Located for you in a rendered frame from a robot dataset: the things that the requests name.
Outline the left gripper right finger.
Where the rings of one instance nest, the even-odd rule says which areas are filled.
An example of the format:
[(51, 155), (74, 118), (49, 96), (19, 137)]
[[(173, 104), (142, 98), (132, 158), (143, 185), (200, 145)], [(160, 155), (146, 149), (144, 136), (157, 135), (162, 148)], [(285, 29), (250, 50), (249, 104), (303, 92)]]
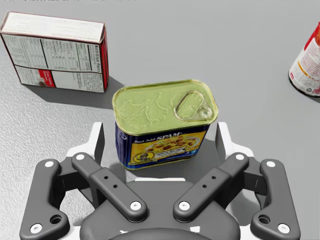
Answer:
[(213, 201), (222, 208), (242, 191), (264, 196), (249, 230), (260, 240), (300, 240), (301, 230), (284, 164), (276, 159), (259, 162), (253, 151), (234, 143), (225, 122), (218, 122), (215, 146), (222, 163), (210, 170), (173, 205), (173, 216), (188, 223)]

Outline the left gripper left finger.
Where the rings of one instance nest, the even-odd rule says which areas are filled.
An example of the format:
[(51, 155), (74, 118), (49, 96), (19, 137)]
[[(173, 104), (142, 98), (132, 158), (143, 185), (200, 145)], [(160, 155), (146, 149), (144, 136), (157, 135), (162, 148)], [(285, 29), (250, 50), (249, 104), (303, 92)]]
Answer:
[(67, 191), (78, 189), (97, 209), (109, 201), (132, 223), (148, 216), (146, 202), (101, 166), (105, 147), (102, 122), (95, 122), (86, 143), (68, 150), (65, 159), (45, 159), (37, 163), (19, 231), (21, 239), (62, 239), (71, 230), (60, 205)]

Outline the green and blue rectangular can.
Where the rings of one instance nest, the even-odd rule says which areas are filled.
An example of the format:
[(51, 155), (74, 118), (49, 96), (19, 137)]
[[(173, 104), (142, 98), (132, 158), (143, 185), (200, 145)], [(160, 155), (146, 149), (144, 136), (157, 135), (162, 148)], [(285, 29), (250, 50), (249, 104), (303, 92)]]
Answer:
[(195, 79), (123, 87), (112, 107), (117, 156), (128, 170), (194, 157), (219, 112), (210, 88)]

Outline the red and white can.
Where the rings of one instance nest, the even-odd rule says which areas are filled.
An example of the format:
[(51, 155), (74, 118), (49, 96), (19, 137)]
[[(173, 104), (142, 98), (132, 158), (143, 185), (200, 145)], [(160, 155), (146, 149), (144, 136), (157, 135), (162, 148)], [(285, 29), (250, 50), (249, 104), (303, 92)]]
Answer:
[(320, 21), (291, 65), (288, 78), (303, 95), (320, 98)]

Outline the red and white carton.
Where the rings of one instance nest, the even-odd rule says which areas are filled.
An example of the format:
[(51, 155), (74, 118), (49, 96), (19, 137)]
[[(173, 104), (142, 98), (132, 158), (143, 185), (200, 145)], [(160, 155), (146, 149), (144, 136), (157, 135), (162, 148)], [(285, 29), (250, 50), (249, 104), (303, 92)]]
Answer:
[(105, 23), (8, 11), (0, 36), (22, 85), (106, 91)]

